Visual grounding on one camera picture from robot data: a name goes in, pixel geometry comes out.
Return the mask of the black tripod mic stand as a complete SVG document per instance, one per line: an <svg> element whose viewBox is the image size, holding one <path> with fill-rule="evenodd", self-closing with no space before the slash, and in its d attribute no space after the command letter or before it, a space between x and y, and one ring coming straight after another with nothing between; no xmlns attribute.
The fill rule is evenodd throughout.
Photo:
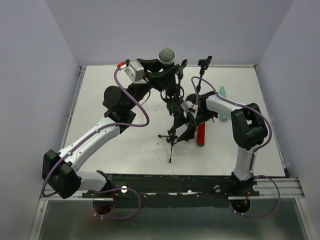
<svg viewBox="0 0 320 240"><path fill-rule="evenodd" d="M167 108L167 100L168 100L168 98L166 97L166 91L165 90L162 90L161 92L160 92L160 97L161 97L161 99L166 103L166 108ZM178 110L177 110L177 112L175 113L175 115L182 115L183 113L182 113L182 110L181 110L181 103L183 102L183 100L180 102L180 105L178 106ZM173 120L172 120L172 125L173 125L173 122L174 122L174 116L175 115L170 115L171 117L173 117ZM172 153L173 153L173 147L174 147L174 145L177 143L177 138L178 138L178 136L177 136L177 131L176 131L176 133L175 133L175 136L169 136L169 134L168 134L168 130L167 130L167 135L161 135L161 134L159 134L158 135L158 137L159 138L165 138L166 139L166 142L168 143L168 144L170 144L170 156L169 156L169 161L168 161L168 163L169 164L171 164L172 163Z"/></svg>

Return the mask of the black glitter microphone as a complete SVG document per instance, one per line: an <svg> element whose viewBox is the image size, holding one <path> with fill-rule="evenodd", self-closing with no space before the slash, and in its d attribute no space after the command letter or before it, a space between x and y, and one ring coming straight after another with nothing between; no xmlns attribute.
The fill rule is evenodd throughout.
<svg viewBox="0 0 320 240"><path fill-rule="evenodd" d="M158 53L158 60L162 63L162 70L170 70L175 64L176 53L170 47L164 47ZM171 99L176 94L175 73L169 72L169 87L165 90L166 97Z"/></svg>

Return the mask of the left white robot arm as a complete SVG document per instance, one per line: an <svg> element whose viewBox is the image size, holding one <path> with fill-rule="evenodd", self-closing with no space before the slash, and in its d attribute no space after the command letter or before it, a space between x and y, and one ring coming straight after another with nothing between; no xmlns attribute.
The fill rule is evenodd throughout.
<svg viewBox="0 0 320 240"><path fill-rule="evenodd" d="M47 151L43 157L41 195L46 186L54 190L62 199L67 199L77 191L100 192L108 183L103 172L81 171L81 166L104 144L123 133L129 127L144 128L150 123L149 115L139 103L144 97L143 87L151 88L148 83L132 83L124 88L118 80L118 72L129 67L130 62L121 62L113 73L116 83L111 89L119 92L120 102L124 105L119 111L108 108L106 115L73 144L55 152Z"/></svg>

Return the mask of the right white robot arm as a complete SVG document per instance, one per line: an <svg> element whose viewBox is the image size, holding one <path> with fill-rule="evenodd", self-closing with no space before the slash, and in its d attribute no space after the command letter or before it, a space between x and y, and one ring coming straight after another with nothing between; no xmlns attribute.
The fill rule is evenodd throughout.
<svg viewBox="0 0 320 240"><path fill-rule="evenodd" d="M230 120L233 139L238 146L232 175L239 182L253 178L255 153L270 133L256 103L234 103L210 91L202 95L190 94L186 100L167 100L166 107L173 116L173 125L166 136L171 146L194 139L198 126L213 118L224 116Z"/></svg>

